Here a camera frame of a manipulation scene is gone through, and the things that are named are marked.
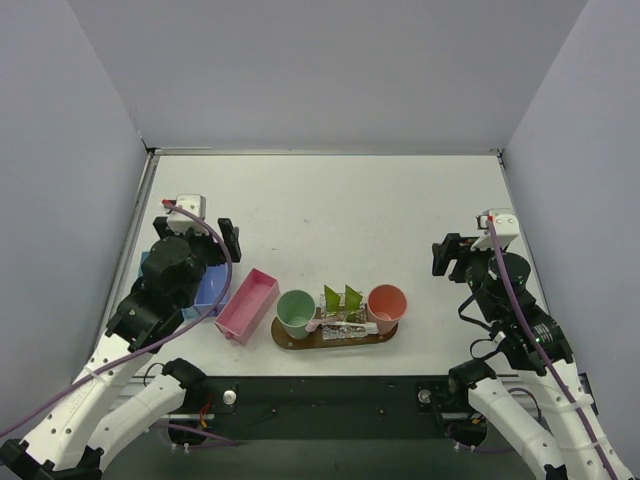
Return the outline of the coral plastic cup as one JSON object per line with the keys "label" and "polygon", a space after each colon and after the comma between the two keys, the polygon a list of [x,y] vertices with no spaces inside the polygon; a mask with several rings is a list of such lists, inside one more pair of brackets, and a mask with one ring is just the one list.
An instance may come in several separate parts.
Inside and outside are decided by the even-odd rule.
{"label": "coral plastic cup", "polygon": [[374,322],[381,335],[390,332],[405,315],[407,298],[394,285],[379,285],[371,290],[367,298],[367,318]]}

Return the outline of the green toothpaste tube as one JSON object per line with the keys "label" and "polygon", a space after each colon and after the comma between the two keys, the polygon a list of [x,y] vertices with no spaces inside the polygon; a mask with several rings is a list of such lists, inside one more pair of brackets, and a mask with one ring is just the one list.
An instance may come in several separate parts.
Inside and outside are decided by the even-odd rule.
{"label": "green toothpaste tube", "polygon": [[324,286],[325,310],[324,319],[331,319],[340,313],[340,295],[328,285]]}
{"label": "green toothpaste tube", "polygon": [[360,310],[362,294],[354,290],[351,286],[346,285],[344,300],[345,320],[347,322],[353,322],[357,319],[358,311]]}

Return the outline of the green plastic cup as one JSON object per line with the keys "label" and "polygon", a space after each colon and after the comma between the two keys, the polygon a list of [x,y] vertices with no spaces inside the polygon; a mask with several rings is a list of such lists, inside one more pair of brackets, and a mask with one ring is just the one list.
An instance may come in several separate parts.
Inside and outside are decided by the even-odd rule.
{"label": "green plastic cup", "polygon": [[278,300],[276,314],[286,333],[295,340],[302,340],[309,335],[306,327],[315,317],[315,301],[305,291],[290,290]]}

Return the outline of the white toothbrush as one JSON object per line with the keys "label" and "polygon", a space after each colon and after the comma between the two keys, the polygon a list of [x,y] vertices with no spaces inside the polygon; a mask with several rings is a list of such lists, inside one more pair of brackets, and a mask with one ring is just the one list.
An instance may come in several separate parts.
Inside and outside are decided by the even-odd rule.
{"label": "white toothbrush", "polygon": [[329,326],[329,327],[347,328],[351,330],[364,331],[366,335],[375,335],[379,333],[379,328],[377,324],[373,322],[352,323],[352,322],[345,322],[345,321],[332,321],[332,322],[324,322],[323,325]]}

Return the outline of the pink toothbrush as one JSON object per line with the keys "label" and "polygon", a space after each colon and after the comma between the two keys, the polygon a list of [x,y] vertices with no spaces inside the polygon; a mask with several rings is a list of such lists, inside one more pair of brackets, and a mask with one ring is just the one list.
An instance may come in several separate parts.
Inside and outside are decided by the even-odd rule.
{"label": "pink toothbrush", "polygon": [[305,330],[309,333],[314,332],[320,325],[335,323],[340,320],[339,316],[331,316],[324,318],[313,318],[310,319],[305,326]]}

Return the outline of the clear crystal toothbrush holder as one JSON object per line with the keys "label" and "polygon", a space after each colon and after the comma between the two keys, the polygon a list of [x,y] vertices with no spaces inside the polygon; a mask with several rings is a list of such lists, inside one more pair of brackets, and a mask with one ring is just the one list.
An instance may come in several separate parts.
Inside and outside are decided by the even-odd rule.
{"label": "clear crystal toothbrush holder", "polygon": [[[339,321],[347,322],[345,320],[345,312],[344,312],[345,293],[338,293],[338,294],[341,297],[341,301],[340,301],[340,313],[337,316],[340,317]],[[325,295],[321,294],[319,318],[324,318],[324,310],[325,310]],[[368,320],[366,315],[365,302],[362,297],[362,302],[360,305],[360,310],[358,311],[357,319],[354,320],[352,323],[365,323],[365,322],[368,322]],[[345,338],[361,338],[361,337],[367,336],[364,331],[351,330],[347,328],[329,327],[324,325],[320,325],[319,328],[322,333],[322,339],[325,341],[345,339]]]}

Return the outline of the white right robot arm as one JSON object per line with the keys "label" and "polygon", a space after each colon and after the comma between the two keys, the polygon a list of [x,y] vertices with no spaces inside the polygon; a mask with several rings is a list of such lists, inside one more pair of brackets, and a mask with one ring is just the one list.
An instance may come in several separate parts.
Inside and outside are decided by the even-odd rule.
{"label": "white right robot arm", "polygon": [[528,291],[531,267],[507,249],[474,248],[475,238],[449,233],[432,246],[432,273],[470,289],[496,351],[534,399],[535,420],[512,397],[487,357],[450,369],[452,397],[481,414],[538,479],[631,479],[600,426],[559,324]]}

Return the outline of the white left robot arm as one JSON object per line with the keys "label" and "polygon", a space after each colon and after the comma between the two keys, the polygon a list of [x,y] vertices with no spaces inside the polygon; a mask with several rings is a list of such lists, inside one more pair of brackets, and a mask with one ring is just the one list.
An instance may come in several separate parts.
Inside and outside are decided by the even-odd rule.
{"label": "white left robot arm", "polygon": [[181,330],[183,311],[193,305],[207,268],[240,261],[237,227],[228,218],[217,223],[213,231],[182,214],[155,218],[159,239],[83,372],[45,404],[46,416],[23,438],[1,434],[1,462],[10,471],[21,479],[99,479],[111,459],[162,416],[202,405],[205,374],[178,358],[132,399],[111,407]]}

